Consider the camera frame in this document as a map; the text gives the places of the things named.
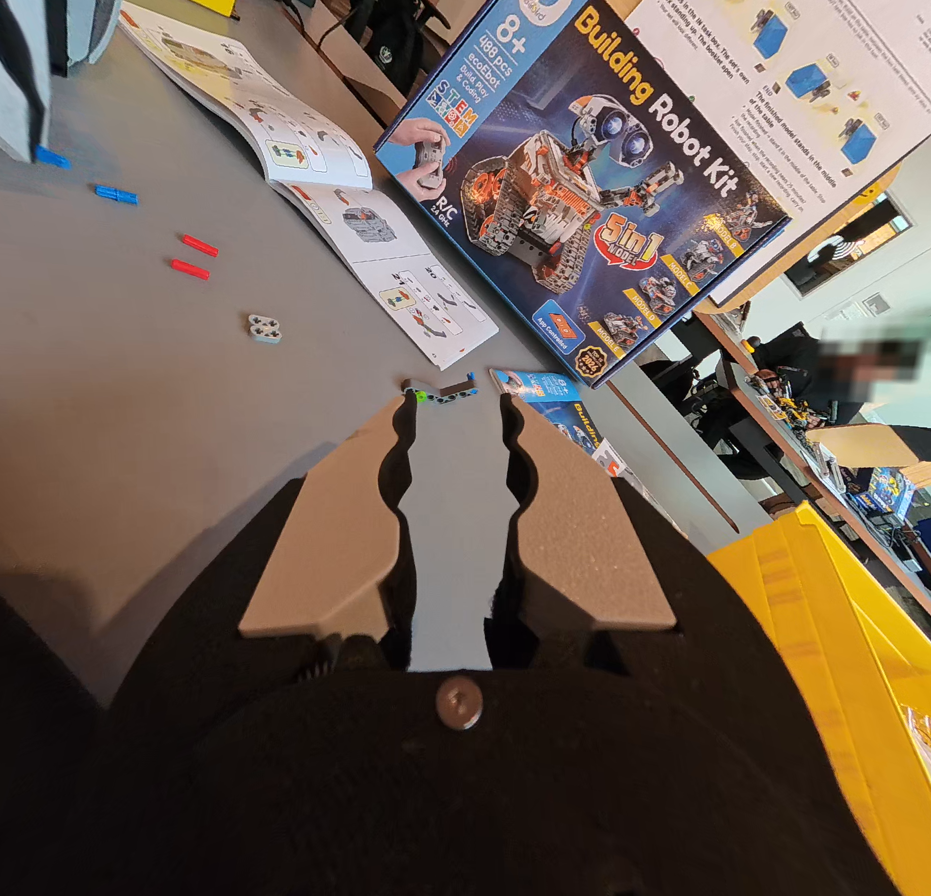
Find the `wood-edged table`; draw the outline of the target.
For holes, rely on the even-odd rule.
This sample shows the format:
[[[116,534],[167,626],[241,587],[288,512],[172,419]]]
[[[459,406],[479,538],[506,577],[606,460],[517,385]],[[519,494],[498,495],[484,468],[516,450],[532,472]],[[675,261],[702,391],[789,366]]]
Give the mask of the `wood-edged table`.
[[[751,384],[750,376],[755,372],[756,365],[750,354],[740,343],[734,342],[711,316],[699,314],[697,319],[720,343],[723,361],[719,373],[726,382],[728,391],[747,413],[746,417],[733,426],[732,433],[735,438],[766,468],[770,477],[793,503],[800,504],[806,500],[804,488],[787,473],[780,458],[769,452],[770,447],[777,447],[782,456],[804,476],[806,483],[819,492],[819,497],[825,503],[823,512],[828,516],[841,518],[855,536],[862,540],[865,548],[876,557],[875,561],[869,563],[869,571],[876,575],[878,564],[882,564],[888,571],[882,575],[882,581],[894,577],[899,586],[913,597],[914,602],[925,612],[929,612],[929,589],[925,587],[923,579],[927,572],[919,572],[919,569],[924,569],[925,564],[929,563],[928,552],[923,546],[917,545],[915,551],[911,552],[913,558],[910,562],[905,563],[899,558],[886,540],[878,535],[876,528],[853,508],[849,499],[834,488],[829,479],[819,476],[817,465],[809,459],[807,450],[792,434],[787,424],[778,420],[773,411],[765,406],[762,396]]]

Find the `blue robot kit box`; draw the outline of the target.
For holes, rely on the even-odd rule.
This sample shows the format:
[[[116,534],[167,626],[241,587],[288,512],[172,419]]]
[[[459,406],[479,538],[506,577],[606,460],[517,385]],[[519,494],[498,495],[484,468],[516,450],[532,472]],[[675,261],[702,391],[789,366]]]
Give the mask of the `blue robot kit box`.
[[[489,0],[375,154],[593,389],[789,222],[606,0]]]

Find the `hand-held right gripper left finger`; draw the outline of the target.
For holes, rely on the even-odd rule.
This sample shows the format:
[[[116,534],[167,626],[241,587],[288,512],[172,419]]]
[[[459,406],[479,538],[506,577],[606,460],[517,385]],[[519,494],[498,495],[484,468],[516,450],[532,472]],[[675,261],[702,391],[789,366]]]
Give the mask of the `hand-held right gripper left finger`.
[[[415,395],[397,397],[305,475],[239,622],[245,638],[365,635],[409,665],[416,570],[401,501]]]

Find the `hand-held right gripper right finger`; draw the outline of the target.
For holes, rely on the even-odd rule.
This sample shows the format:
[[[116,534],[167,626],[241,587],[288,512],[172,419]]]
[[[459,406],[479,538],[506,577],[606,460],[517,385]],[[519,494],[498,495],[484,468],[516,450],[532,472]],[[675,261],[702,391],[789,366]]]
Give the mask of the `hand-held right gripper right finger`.
[[[484,620],[494,669],[526,669],[546,643],[665,633],[678,622],[612,477],[528,402],[502,393],[506,487],[515,509]]]

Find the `black perforated pad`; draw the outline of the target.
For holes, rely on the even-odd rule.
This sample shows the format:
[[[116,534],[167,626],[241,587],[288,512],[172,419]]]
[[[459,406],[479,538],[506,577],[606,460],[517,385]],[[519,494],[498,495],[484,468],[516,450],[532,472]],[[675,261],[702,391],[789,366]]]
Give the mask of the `black perforated pad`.
[[[1,601],[1,892],[45,894],[103,710]]]

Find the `grey desk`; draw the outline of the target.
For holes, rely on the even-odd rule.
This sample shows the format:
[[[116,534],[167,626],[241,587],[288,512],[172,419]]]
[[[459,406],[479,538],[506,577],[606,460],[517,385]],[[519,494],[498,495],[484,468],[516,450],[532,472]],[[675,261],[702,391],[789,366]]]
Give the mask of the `grey desk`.
[[[239,21],[129,0],[239,39],[369,152],[377,121],[270,0]],[[366,294],[244,140],[117,30],[53,78],[50,145],[71,169],[2,154],[2,597],[107,704],[175,600],[282,485],[369,420],[406,377],[441,373]],[[134,192],[138,206],[96,196]],[[487,669],[483,618],[515,506],[488,369],[560,369],[416,214],[429,249],[498,324],[443,375],[471,401],[418,410],[402,501],[417,570],[413,669]],[[208,281],[182,234],[212,243]],[[279,343],[249,315],[280,323]],[[633,365],[581,389],[597,427],[710,553],[765,523]]]

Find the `white door with window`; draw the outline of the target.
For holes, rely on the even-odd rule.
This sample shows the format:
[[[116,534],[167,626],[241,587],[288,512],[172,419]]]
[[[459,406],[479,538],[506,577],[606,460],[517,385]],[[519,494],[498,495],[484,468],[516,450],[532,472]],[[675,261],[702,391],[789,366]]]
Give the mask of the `white door with window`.
[[[806,297],[912,227],[912,219],[888,192],[882,192],[863,212],[788,267],[783,277],[799,296]]]

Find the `open instruction booklet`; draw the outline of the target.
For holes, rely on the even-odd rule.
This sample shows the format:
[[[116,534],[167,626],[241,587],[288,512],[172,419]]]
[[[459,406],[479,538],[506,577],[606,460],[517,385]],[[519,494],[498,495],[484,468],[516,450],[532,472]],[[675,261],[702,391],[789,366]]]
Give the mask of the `open instruction booklet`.
[[[405,212],[374,188],[361,147],[232,37],[125,3],[121,28],[192,98],[235,128],[267,184],[318,230],[370,297],[436,367],[498,332],[430,252]]]

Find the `black backpack with logo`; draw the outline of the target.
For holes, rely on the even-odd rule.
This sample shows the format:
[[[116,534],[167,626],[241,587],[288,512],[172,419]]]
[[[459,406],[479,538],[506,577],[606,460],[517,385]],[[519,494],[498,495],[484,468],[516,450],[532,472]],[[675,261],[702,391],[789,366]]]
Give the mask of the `black backpack with logo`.
[[[370,30],[365,53],[387,80],[408,96],[421,69],[424,39],[417,23],[421,0],[372,0],[370,13],[363,13],[365,0],[350,0],[350,24]]]

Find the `dark grey beam with pins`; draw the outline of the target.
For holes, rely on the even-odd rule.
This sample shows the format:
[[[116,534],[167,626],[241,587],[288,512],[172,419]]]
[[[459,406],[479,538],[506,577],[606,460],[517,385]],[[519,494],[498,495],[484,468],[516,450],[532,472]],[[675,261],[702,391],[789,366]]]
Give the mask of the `dark grey beam with pins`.
[[[475,373],[470,372],[464,381],[442,388],[431,386],[425,381],[408,378],[401,382],[401,391],[405,395],[413,395],[418,403],[444,404],[476,395],[478,385]]]

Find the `yellow brick model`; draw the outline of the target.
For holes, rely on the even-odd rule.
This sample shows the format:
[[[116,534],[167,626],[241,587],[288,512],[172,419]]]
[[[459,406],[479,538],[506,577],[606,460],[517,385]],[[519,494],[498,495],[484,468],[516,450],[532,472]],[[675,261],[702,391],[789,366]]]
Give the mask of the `yellow brick model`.
[[[762,406],[793,431],[807,432],[828,424],[828,415],[811,408],[805,401],[781,398],[771,394],[759,395]]]

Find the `partly built robot model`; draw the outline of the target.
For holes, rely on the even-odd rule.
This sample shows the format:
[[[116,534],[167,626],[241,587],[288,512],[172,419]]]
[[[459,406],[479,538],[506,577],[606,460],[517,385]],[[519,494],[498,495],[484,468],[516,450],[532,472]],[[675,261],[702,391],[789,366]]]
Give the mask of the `partly built robot model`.
[[[45,161],[52,76],[95,64],[122,0],[1,0],[1,147],[21,163]]]

